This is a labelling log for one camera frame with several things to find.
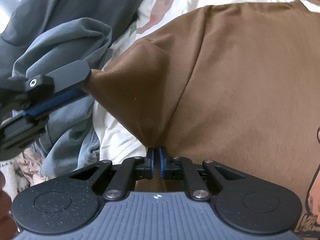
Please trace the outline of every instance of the gray textured base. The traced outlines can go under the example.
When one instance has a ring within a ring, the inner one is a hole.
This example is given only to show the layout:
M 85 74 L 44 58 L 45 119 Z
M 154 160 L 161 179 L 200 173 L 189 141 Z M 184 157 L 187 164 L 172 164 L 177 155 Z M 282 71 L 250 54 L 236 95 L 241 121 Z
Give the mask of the gray textured base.
M 228 227 L 208 203 L 183 192 L 131 192 L 120 202 L 107 203 L 98 217 L 76 232 L 39 236 L 26 231 L 15 240 L 299 240 L 292 232 L 251 236 Z

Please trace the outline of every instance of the black circular pad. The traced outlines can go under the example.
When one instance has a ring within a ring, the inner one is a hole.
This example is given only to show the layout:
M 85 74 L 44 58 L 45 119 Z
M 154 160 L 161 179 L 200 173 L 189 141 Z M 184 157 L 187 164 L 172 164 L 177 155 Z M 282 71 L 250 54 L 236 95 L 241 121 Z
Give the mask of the black circular pad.
M 87 224 L 98 208 L 98 198 L 88 181 L 60 177 L 18 194 L 12 214 L 22 229 L 53 235 Z
M 71 197 L 64 192 L 46 192 L 35 200 L 35 207 L 45 213 L 56 213 L 67 209 L 71 204 Z
M 276 210 L 280 200 L 268 192 L 252 192 L 243 197 L 243 204 L 252 211 L 267 213 Z
M 256 191 L 220 194 L 215 211 L 232 227 L 258 235 L 294 230 L 301 215 L 301 202 L 294 193 Z

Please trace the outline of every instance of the gray cloth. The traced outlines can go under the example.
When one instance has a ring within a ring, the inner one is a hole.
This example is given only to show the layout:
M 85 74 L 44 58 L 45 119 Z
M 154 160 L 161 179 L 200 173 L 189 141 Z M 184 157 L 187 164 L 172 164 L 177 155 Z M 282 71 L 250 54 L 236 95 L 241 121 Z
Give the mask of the gray cloth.
M 28 79 L 47 74 L 76 60 L 101 69 L 112 55 L 108 49 L 111 28 L 103 22 L 81 18 L 52 28 L 35 39 L 15 62 L 14 77 Z M 45 157 L 41 175 L 63 175 L 97 161 L 99 140 L 92 125 L 92 96 L 68 104 L 50 114 L 46 134 L 33 149 Z
M 83 58 L 92 68 L 102 67 L 103 57 L 110 57 L 102 55 L 108 52 L 106 47 L 126 31 L 142 1 L 21 0 L 0 34 L 0 78 L 12 75 L 14 63 L 13 74 L 27 77 Z M 97 21 L 81 19 L 84 17 Z M 104 45 L 103 36 L 108 37 Z M 46 157 L 41 169 L 43 176 L 65 174 L 99 157 L 92 104 L 93 98 L 88 96 L 50 115 L 46 135 L 33 146 Z
M 0 34 L 0 78 L 12 74 L 14 62 L 41 33 L 82 17 L 108 24 L 117 40 L 143 0 L 21 0 Z

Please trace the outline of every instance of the crumpled fabric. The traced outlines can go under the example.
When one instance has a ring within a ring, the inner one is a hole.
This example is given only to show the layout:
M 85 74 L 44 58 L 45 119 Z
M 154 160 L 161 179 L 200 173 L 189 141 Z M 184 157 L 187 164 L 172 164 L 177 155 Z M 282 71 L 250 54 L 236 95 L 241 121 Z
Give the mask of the crumpled fabric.
M 0 78 L 41 34 L 60 24 L 89 17 L 111 26 L 117 40 L 132 23 L 143 0 L 21 0 L 0 34 Z
M 21 173 L 30 183 L 30 187 L 46 182 L 47 177 L 39 174 L 44 158 L 36 155 L 30 148 L 25 149 L 15 158 Z
M 101 69 L 112 56 L 108 49 L 111 34 L 109 25 L 91 18 L 63 23 L 34 40 L 15 62 L 12 76 L 30 79 L 76 60 Z M 46 133 L 31 145 L 34 152 L 45 158 L 41 176 L 55 178 L 66 174 L 84 167 L 91 155 L 98 155 L 93 152 L 99 148 L 92 124 L 93 103 L 93 97 L 87 95 L 49 115 Z
M 13 161 L 7 160 L 5 162 L 0 162 L 0 171 L 4 175 L 6 181 L 3 191 L 6 192 L 13 201 L 18 195 L 18 184 Z

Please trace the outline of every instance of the metal pin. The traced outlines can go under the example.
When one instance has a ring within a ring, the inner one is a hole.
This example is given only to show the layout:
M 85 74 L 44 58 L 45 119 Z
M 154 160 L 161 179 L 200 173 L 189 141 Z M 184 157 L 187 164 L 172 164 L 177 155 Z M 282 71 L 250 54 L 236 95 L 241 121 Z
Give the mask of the metal pin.
M 117 198 L 121 196 L 121 191 L 120 190 L 116 190 L 116 189 L 112 189 L 106 192 L 106 197 L 108 198 Z
M 34 78 L 33 80 L 30 81 L 29 86 L 32 88 L 32 87 L 34 87 L 36 84 L 37 84 L 37 79 Z
M 206 198 L 209 196 L 209 193 L 205 190 L 196 190 L 193 192 L 193 196 L 199 199 Z

